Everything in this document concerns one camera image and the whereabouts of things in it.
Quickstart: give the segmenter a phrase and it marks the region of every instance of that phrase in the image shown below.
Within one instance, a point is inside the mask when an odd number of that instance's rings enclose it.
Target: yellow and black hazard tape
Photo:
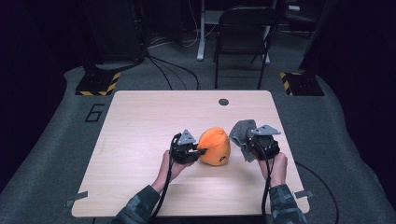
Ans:
[[[114,88],[116,87],[119,77],[120,77],[120,73],[114,75],[106,91],[76,91],[76,95],[86,95],[86,96],[109,95],[111,94],[111,92],[113,92]]]
[[[286,94],[287,95],[293,95],[293,92],[291,91],[290,84],[288,82],[288,79],[286,75],[295,75],[299,76],[301,73],[280,73],[280,78],[282,78],[283,82],[283,87],[285,88]]]

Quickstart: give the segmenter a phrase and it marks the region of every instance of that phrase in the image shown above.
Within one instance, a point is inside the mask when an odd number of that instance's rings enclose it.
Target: gray towel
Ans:
[[[254,119],[239,120],[228,135],[231,141],[241,147],[245,161],[248,162],[252,162],[256,159],[248,150],[248,137],[253,135],[251,132],[252,129],[256,129],[256,121],[254,121]]]

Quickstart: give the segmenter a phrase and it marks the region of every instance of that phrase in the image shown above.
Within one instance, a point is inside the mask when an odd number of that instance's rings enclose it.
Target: orange object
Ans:
[[[200,159],[209,165],[221,166],[230,159],[230,139],[227,133],[220,127],[214,127],[202,133],[197,149],[204,148],[207,151]]]

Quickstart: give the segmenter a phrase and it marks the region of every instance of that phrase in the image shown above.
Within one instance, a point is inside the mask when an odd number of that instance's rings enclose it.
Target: camouflage sleeve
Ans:
[[[148,185],[129,200],[111,223],[148,223],[152,210],[159,199],[160,194]]]
[[[279,185],[269,190],[271,214],[275,224],[306,223],[303,212],[298,208],[287,185]]]

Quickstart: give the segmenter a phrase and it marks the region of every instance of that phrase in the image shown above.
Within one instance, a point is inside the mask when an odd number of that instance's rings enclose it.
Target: person's left hand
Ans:
[[[154,183],[151,185],[158,193],[161,193],[163,191],[163,187],[165,186],[165,181],[166,177],[168,174],[169,170],[169,160],[170,160],[170,153],[169,150],[166,150],[163,153],[163,161],[161,163],[160,171],[158,172],[158,176]],[[194,162],[191,163],[186,163],[186,164],[180,164],[177,162],[173,163],[172,166],[172,175],[171,175],[171,181],[174,180],[178,175],[183,171],[186,167],[189,167],[193,165]]]

